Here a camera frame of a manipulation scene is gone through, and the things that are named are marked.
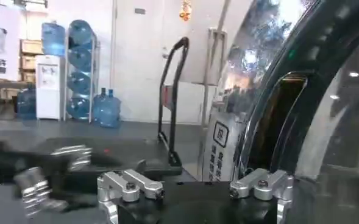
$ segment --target metal pole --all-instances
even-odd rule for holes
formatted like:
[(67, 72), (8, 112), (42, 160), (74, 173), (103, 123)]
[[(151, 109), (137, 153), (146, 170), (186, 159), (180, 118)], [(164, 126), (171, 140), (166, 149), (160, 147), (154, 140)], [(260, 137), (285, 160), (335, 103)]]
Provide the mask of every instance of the metal pole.
[(90, 75), (90, 106), (88, 108), (88, 123), (91, 123), (93, 111), (93, 91), (94, 91), (94, 70), (95, 70), (95, 53), (96, 53), (96, 38), (93, 38), (93, 46), (91, 48), (91, 75)]
[(222, 7), (221, 16), (220, 16), (220, 19), (218, 22), (218, 27), (216, 30), (216, 38), (213, 42), (213, 45), (211, 46), (211, 54), (207, 58), (208, 59), (207, 60), (207, 68), (205, 70), (205, 75), (204, 75), (204, 102), (202, 105), (201, 141), (199, 144), (199, 155), (198, 155), (199, 167), (197, 170), (197, 175), (198, 175), (199, 180), (202, 180), (202, 173), (203, 173), (203, 168), (204, 168), (204, 153), (205, 153), (204, 142), (206, 141), (206, 129), (207, 129), (206, 110), (207, 110), (207, 105), (208, 105), (208, 94), (209, 94), (208, 76), (209, 76), (209, 72), (211, 70), (211, 66), (212, 66), (214, 58), (215, 58), (217, 44), (218, 44), (218, 41), (220, 40), (220, 35), (222, 33), (222, 27), (223, 27), (224, 21), (226, 19), (229, 4), (230, 4), (230, 0), (225, 0), (224, 6)]
[(68, 101), (68, 88), (67, 88), (67, 78), (69, 72), (69, 62), (68, 62), (68, 49), (69, 49), (69, 32), (68, 30), (65, 33), (65, 71), (64, 71), (64, 101), (63, 101), (63, 120), (66, 121), (67, 119), (67, 101)]

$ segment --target poster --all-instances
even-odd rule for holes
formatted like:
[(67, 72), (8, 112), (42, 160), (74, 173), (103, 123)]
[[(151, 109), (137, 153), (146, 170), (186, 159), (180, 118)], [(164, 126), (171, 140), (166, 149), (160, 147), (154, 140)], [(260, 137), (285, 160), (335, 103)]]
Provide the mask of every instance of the poster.
[(0, 5), (0, 79), (19, 79), (20, 12)]

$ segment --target gray floor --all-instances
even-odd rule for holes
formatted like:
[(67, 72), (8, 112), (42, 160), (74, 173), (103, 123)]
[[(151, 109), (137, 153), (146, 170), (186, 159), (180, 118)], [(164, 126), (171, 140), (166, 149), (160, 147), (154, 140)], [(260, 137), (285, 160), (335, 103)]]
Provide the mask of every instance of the gray floor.
[[(168, 130), (168, 125), (164, 126), (164, 130)], [(199, 126), (178, 125), (176, 132), (176, 150), (188, 172), (167, 181), (194, 181), (191, 175), (196, 175)], [(22, 151), (31, 150), (48, 138), (155, 139), (156, 135), (157, 124), (148, 123), (124, 122), (121, 128), (112, 130), (74, 121), (0, 120), (0, 141), (7, 141), (15, 150)], [(0, 186), (0, 223), (102, 223), (99, 217), (101, 215), (97, 209), (84, 209), (66, 214), (41, 213), (33, 220), (26, 220), (20, 201), (12, 199), (12, 188)]]

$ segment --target curved metal surface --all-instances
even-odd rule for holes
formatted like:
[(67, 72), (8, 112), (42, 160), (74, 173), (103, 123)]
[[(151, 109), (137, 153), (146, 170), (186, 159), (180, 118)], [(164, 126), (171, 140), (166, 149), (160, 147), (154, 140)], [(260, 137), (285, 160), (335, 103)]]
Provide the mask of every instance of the curved metal surface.
[[(199, 164), (203, 167), (203, 180), (232, 179), (239, 158), (237, 143), (245, 136), (243, 132), (251, 111), (263, 91), (262, 83), (271, 75), (268, 70), (273, 68), (272, 62), (278, 58), (294, 27), (313, 3), (302, 0), (257, 0), (252, 3), (230, 50), (219, 90), (213, 99), (204, 163)], [(213, 159), (220, 153), (224, 154), (224, 159), (220, 159), (222, 165)]]

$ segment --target black handle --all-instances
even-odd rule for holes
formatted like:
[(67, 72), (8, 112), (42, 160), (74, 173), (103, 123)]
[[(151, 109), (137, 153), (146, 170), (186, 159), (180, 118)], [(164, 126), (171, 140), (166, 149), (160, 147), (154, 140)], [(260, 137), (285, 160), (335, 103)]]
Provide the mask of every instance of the black handle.
[[(176, 127), (176, 117), (177, 117), (178, 82), (179, 82), (180, 76), (182, 75), (183, 66), (185, 65), (185, 62), (186, 62), (189, 46), (190, 46), (190, 41), (189, 41), (189, 38), (187, 38), (187, 37), (183, 37), (174, 45), (174, 47), (171, 49), (171, 52), (168, 55), (166, 66), (163, 70), (162, 79), (160, 81), (158, 139), (165, 143), (165, 145), (168, 147), (169, 153), (174, 153), (175, 127)], [(174, 77), (174, 83), (172, 85), (171, 122), (170, 122), (169, 139), (167, 140), (165, 133), (162, 131), (162, 119), (163, 119), (162, 90), (164, 87), (164, 83), (165, 83), (165, 80), (167, 77), (167, 73), (168, 73), (172, 58), (173, 58), (174, 54), (176, 53), (176, 51), (179, 50), (180, 48), (182, 48), (182, 56), (177, 65), (177, 69), (176, 69), (175, 77)], [(171, 159), (171, 162), (176, 164), (176, 166), (181, 165), (181, 162), (179, 159), (174, 159), (174, 160)]]

